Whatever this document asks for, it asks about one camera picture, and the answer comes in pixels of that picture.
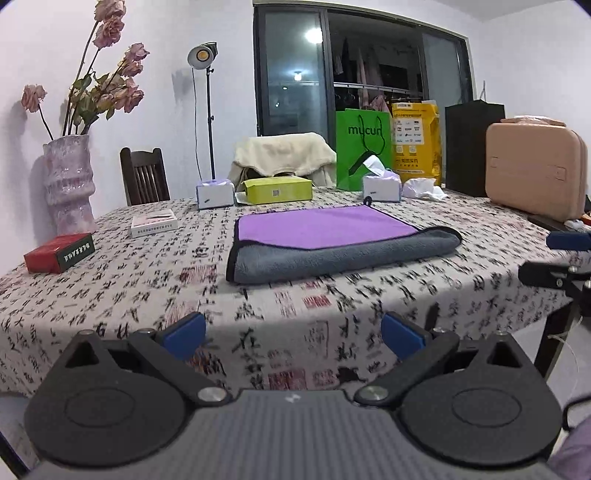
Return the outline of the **pink ceramic vase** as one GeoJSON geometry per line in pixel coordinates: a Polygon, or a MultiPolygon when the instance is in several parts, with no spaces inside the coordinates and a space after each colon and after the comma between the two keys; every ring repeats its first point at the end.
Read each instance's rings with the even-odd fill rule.
{"type": "Polygon", "coordinates": [[[93,233],[89,198],[95,193],[88,135],[67,135],[43,145],[45,199],[56,235],[93,233]]]}

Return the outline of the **green mucun paper bag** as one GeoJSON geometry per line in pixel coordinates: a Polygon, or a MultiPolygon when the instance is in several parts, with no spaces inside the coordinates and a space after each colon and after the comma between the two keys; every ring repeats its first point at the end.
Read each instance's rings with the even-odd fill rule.
{"type": "Polygon", "coordinates": [[[363,163],[376,155],[384,167],[392,166],[391,115],[375,110],[346,109],[335,113],[337,187],[362,190],[363,176],[370,170],[363,163]]]}

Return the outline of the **yellow-green cardboard box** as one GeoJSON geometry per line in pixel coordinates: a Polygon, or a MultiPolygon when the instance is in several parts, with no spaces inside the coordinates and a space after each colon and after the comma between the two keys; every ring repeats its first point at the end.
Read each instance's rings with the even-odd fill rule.
{"type": "Polygon", "coordinates": [[[243,205],[264,205],[310,201],[312,182],[296,176],[264,177],[245,180],[242,190],[235,193],[235,200],[243,205]]]}

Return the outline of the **studio lamp on stand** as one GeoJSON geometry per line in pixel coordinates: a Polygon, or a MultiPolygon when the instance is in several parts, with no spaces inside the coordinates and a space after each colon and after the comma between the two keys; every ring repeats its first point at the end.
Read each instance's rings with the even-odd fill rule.
{"type": "Polygon", "coordinates": [[[211,75],[214,73],[212,63],[218,55],[217,42],[204,42],[193,47],[187,54],[187,64],[191,69],[191,83],[193,93],[193,128],[194,128],[194,154],[197,163],[197,172],[202,177],[200,171],[200,162],[198,160],[198,132],[197,132],[197,71],[204,71],[205,75],[205,108],[206,108],[206,128],[207,128],[207,147],[209,157],[209,171],[211,179],[216,179],[213,129],[214,114],[212,113],[211,101],[211,75]]]}

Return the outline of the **purple and grey towel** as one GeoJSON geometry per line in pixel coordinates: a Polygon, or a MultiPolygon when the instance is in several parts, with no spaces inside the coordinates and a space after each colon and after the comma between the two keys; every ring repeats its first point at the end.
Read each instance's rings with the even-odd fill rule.
{"type": "Polygon", "coordinates": [[[235,221],[226,280],[280,283],[454,253],[462,235],[419,229],[371,203],[249,214],[235,221]]]}

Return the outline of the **calligraphy print tablecloth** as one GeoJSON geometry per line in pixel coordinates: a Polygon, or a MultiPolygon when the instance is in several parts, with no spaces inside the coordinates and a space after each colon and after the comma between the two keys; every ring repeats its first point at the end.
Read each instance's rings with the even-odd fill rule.
{"type": "Polygon", "coordinates": [[[404,200],[383,211],[417,228],[450,227],[463,238],[444,258],[259,286],[225,279],[235,221],[245,208],[198,210],[166,203],[171,232],[131,238],[152,204],[101,217],[95,252],[58,275],[18,267],[1,280],[1,388],[31,395],[71,338],[89,329],[123,339],[160,330],[191,312],[207,322],[190,364],[228,390],[303,390],[368,381],[394,366],[380,323],[394,312],[478,339],[515,332],[567,303],[555,290],[523,286],[527,261],[588,268],[586,252],[553,251],[545,230],[484,198],[404,200]]]}

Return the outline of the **white pink flat box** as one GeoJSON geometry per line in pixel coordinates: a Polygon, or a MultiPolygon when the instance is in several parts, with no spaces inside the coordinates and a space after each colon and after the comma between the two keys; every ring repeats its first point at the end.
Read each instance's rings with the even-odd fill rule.
{"type": "Polygon", "coordinates": [[[178,228],[178,219],[171,209],[134,216],[129,235],[138,238],[146,235],[164,233],[178,228]]]}

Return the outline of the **dark framed glass door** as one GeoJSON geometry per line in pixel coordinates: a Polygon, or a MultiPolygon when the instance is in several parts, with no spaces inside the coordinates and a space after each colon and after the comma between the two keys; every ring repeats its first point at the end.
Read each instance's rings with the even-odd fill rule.
{"type": "Polygon", "coordinates": [[[474,97],[467,38],[416,20],[304,2],[253,7],[257,133],[335,136],[335,114],[474,97]]]}

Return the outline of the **dried pink roses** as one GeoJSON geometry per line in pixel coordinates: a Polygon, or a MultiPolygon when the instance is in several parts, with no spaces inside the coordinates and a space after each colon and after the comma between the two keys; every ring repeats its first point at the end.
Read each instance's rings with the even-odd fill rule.
{"type": "Polygon", "coordinates": [[[29,114],[37,113],[50,141],[71,135],[86,135],[100,118],[110,119],[122,111],[132,112],[144,98],[136,77],[144,70],[150,55],[145,45],[136,42],[127,47],[111,72],[98,74],[98,55],[117,44],[125,27],[127,6],[124,0],[100,0],[95,3],[94,24],[85,43],[75,79],[65,99],[65,113],[58,133],[53,133],[42,110],[47,92],[40,84],[23,88],[21,105],[29,114]]]}

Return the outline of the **closed purple tissue pack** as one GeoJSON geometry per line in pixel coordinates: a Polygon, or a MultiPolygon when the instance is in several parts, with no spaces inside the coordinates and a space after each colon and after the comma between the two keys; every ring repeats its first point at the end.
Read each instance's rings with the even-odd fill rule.
{"type": "Polygon", "coordinates": [[[228,179],[200,181],[195,186],[197,209],[215,209],[235,203],[235,185],[228,179]]]}

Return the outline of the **yellow plastic bag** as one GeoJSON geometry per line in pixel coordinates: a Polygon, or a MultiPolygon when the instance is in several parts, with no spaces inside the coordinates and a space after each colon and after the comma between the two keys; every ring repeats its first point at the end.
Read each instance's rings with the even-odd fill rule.
{"type": "Polygon", "coordinates": [[[443,149],[439,108],[434,101],[392,106],[393,170],[403,182],[414,178],[442,182],[443,149]]]}

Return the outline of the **black paper bag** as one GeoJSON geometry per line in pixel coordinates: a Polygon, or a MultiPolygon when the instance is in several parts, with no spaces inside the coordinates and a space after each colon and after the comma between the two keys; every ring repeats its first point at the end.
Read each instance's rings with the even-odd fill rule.
{"type": "Polygon", "coordinates": [[[475,100],[445,110],[446,186],[472,197],[486,197],[486,133],[506,118],[505,106],[475,100]]]}

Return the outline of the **red box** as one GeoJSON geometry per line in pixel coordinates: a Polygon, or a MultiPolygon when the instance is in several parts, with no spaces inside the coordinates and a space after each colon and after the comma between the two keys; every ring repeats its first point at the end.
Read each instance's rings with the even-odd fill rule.
{"type": "Polygon", "coordinates": [[[29,273],[60,274],[95,252],[90,233],[57,236],[24,255],[29,273]]]}

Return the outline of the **crumpled white tissue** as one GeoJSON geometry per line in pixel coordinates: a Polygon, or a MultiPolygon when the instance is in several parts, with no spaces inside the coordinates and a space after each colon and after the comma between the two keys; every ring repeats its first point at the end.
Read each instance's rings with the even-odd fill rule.
{"type": "Polygon", "coordinates": [[[436,184],[435,178],[412,178],[403,185],[402,195],[405,198],[430,201],[444,201],[448,195],[436,184]]]}

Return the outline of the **dark wooden chair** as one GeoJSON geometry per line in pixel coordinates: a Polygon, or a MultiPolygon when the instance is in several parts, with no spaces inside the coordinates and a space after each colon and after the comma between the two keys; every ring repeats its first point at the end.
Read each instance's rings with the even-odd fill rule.
{"type": "Polygon", "coordinates": [[[168,201],[170,199],[162,151],[120,151],[123,184],[129,206],[168,201]]]}

